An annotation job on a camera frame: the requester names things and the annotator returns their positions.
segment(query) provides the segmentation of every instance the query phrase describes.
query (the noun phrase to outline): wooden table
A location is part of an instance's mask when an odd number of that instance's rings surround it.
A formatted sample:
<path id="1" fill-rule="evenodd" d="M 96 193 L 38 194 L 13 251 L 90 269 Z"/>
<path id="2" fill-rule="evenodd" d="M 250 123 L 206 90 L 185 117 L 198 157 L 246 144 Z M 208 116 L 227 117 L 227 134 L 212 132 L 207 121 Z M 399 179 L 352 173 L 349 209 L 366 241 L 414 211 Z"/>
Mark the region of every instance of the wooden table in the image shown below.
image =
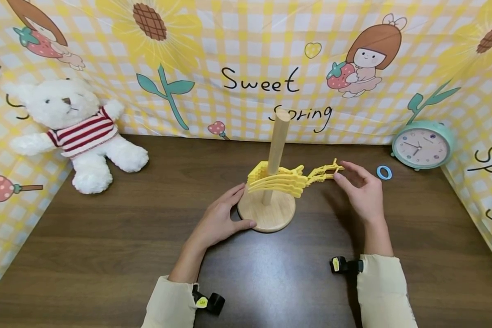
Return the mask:
<path id="1" fill-rule="evenodd" d="M 246 180 L 269 144 L 130 136 L 150 163 L 101 195 L 77 193 L 70 176 L 0 281 L 0 328 L 140 327 L 156 280 L 173 268 L 205 207 Z M 346 159 L 383 182 L 385 212 L 419 327 L 492 328 L 492 254 L 438 170 L 414 172 L 389 147 L 287 145 L 282 165 L 305 173 Z M 354 279 L 328 260 L 353 258 L 360 234 L 339 187 L 317 183 L 287 228 L 248 231 L 208 251 L 201 291 L 226 298 L 195 327 L 360 326 Z"/>

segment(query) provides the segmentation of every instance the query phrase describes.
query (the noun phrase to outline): white teddy bear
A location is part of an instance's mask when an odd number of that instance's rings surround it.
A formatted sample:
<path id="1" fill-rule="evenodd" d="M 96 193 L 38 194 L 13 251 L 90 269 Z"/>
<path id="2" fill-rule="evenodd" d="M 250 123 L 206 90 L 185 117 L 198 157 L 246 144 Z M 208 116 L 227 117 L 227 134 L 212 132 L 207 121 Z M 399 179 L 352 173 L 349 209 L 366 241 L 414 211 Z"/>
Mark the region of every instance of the white teddy bear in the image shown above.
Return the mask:
<path id="1" fill-rule="evenodd" d="M 137 172 L 148 162 L 144 148 L 118 134 L 114 121 L 124 106 L 118 100 L 100 106 L 84 80 L 7 84 L 4 89 L 25 105 L 33 120 L 50 129 L 15 138 L 11 148 L 31 156 L 60 147 L 62 155 L 73 162 L 73 186 L 81 193 L 101 193 L 112 182 L 104 156 L 125 172 Z"/>

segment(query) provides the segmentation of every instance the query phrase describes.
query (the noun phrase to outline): striped shirt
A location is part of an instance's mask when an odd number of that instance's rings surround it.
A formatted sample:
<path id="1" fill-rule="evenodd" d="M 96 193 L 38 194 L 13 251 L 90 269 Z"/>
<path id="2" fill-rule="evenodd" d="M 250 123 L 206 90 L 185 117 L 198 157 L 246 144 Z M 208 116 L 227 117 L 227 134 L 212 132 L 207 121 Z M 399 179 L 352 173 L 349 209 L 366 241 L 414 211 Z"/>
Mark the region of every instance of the striped shirt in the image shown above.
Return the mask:
<path id="1" fill-rule="evenodd" d="M 62 155 L 72 159 L 114 138 L 118 128 L 104 107 L 100 107 L 97 114 L 87 120 L 60 130 L 49 130 L 47 134 L 56 147 L 62 148 Z"/>

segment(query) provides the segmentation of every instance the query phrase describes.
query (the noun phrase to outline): wooden peg stand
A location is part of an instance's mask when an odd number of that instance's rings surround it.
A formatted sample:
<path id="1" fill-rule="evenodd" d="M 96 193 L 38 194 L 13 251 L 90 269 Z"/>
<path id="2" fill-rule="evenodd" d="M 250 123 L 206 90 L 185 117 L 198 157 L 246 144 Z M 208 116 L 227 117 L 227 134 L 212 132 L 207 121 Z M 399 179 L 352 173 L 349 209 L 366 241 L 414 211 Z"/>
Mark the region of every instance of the wooden peg stand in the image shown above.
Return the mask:
<path id="1" fill-rule="evenodd" d="M 290 115 L 285 110 L 277 110 L 273 125 L 270 155 L 268 157 L 268 175 L 274 175 L 281 163 L 284 143 L 290 126 Z M 277 190 L 264 190 L 248 193 L 245 190 L 237 206 L 243 220 L 257 222 L 254 230 L 275 232 L 286 227 L 295 214 L 295 198 Z"/>

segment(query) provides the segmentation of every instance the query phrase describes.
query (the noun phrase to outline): teal alarm clock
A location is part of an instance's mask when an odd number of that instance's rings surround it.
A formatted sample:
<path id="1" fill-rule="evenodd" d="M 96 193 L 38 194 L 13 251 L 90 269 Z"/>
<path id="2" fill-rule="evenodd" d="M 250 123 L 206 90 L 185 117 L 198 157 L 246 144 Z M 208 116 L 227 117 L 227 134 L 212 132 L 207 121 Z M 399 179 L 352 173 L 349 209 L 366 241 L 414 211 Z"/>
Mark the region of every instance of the teal alarm clock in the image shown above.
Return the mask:
<path id="1" fill-rule="evenodd" d="M 417 121 L 405 125 L 394 137 L 392 156 L 416 171 L 433 169 L 449 161 L 454 147 L 454 135 L 444 124 Z"/>

